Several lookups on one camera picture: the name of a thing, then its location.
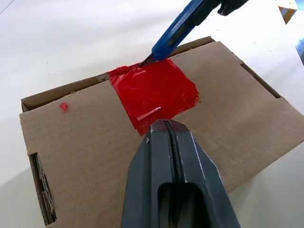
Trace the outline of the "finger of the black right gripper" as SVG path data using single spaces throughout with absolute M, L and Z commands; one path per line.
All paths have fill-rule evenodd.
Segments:
M 242 7 L 247 2 L 248 0 L 222 0 L 218 14 L 221 16 L 227 16 L 233 11 Z

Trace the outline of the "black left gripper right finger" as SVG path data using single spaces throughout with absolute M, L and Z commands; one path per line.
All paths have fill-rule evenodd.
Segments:
M 238 228 L 236 214 L 219 171 L 193 134 L 177 121 L 166 121 L 175 168 L 175 228 Z

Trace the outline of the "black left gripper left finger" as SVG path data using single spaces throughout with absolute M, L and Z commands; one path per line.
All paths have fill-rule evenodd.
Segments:
M 154 122 L 130 163 L 123 228 L 168 228 L 172 222 L 175 174 L 169 126 L 168 120 Z

